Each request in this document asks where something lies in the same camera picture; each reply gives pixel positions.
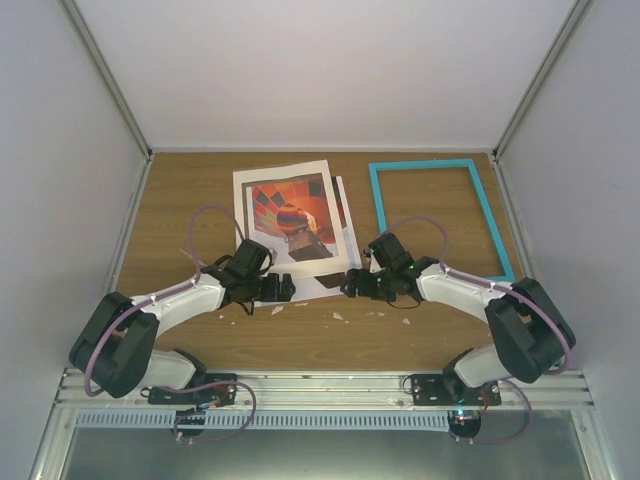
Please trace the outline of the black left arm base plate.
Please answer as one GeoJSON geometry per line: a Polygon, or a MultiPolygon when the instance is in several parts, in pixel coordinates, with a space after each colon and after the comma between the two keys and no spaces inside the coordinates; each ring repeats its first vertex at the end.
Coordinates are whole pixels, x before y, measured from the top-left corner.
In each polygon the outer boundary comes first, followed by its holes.
{"type": "MultiPolygon", "coordinates": [[[[195,388],[209,383],[237,381],[238,377],[233,373],[204,373],[197,374],[196,379],[192,379],[186,389],[195,388]]],[[[233,405],[235,403],[236,386],[229,383],[191,393],[172,393],[157,387],[145,387],[141,389],[140,395],[151,405],[188,405],[199,406],[209,404],[213,407],[233,405]]]]}

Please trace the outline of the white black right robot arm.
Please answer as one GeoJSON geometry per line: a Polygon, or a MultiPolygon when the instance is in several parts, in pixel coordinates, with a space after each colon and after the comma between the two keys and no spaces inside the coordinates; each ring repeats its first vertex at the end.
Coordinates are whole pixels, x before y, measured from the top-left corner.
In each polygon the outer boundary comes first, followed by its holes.
{"type": "Polygon", "coordinates": [[[553,366],[564,371],[576,344],[572,329],[542,285],[525,277],[494,282],[454,270],[437,259],[415,259],[386,233],[365,250],[368,268],[351,269],[341,286],[349,297],[393,304],[400,296],[416,304],[438,303],[485,323],[492,343],[458,355],[442,371],[443,393],[464,405],[480,387],[515,378],[532,384],[553,366]]]}

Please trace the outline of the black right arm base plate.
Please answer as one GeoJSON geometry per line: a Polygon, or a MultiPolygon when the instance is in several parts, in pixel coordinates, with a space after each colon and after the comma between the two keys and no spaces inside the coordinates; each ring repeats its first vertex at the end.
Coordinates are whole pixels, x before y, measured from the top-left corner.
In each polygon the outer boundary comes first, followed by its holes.
{"type": "Polygon", "coordinates": [[[468,387],[454,374],[413,373],[400,381],[401,390],[412,397],[415,406],[484,407],[502,404],[496,382],[468,387]]]}

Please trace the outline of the turquoise picture frame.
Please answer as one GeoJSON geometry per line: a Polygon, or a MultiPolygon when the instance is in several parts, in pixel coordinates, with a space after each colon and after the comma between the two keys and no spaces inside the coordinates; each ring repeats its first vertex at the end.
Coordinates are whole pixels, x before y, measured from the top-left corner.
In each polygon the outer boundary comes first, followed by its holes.
{"type": "Polygon", "coordinates": [[[509,259],[506,247],[502,240],[498,225],[495,220],[492,208],[489,203],[486,191],[479,176],[477,167],[472,159],[438,159],[438,160],[411,160],[411,161],[394,161],[394,162],[375,162],[368,166],[374,207],[378,228],[380,231],[387,229],[387,219],[382,196],[379,174],[381,172],[391,171],[417,171],[417,170],[442,170],[442,169],[464,169],[467,171],[477,200],[479,202],[485,224],[488,228],[491,240],[494,245],[495,252],[499,259],[502,274],[489,277],[494,281],[515,280],[515,272],[509,259]]]}

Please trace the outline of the hot air balloon photo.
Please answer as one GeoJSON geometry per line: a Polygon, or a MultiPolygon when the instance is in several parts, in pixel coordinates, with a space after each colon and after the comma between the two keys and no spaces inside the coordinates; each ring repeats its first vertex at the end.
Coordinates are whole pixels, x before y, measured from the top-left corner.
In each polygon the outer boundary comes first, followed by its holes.
{"type": "MultiPolygon", "coordinates": [[[[331,177],[341,233],[349,261],[348,269],[361,268],[355,230],[344,182],[331,177]]],[[[274,266],[330,260],[339,256],[328,198],[322,177],[245,187],[247,233],[252,240],[270,248],[274,266]]],[[[294,279],[292,301],[305,302],[338,296],[345,274],[294,279]]]]}

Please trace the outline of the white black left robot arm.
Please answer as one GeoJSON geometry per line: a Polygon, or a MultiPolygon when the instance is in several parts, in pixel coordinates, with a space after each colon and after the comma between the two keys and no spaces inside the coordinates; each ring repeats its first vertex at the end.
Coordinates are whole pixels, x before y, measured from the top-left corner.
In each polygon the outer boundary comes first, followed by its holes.
{"type": "Polygon", "coordinates": [[[137,388],[173,393],[185,404],[203,398],[205,369],[183,351],[161,351],[156,340],[167,331],[205,313],[238,305],[251,315],[255,304],[288,302],[296,293],[292,276],[269,271],[269,249],[243,240],[232,255],[196,265],[188,280],[133,297],[114,291],[94,310],[69,353],[84,373],[89,397],[106,393],[121,398],[137,388]]]}

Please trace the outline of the clear handled screwdriver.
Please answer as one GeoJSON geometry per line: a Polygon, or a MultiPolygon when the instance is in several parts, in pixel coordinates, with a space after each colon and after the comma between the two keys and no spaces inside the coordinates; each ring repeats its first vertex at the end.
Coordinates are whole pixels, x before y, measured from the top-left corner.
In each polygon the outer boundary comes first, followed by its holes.
{"type": "Polygon", "coordinates": [[[179,250],[179,252],[184,254],[190,261],[192,261],[196,267],[199,267],[201,265],[199,259],[197,258],[197,256],[194,257],[191,252],[185,251],[185,250],[180,249],[180,248],[178,250],[179,250]]]}

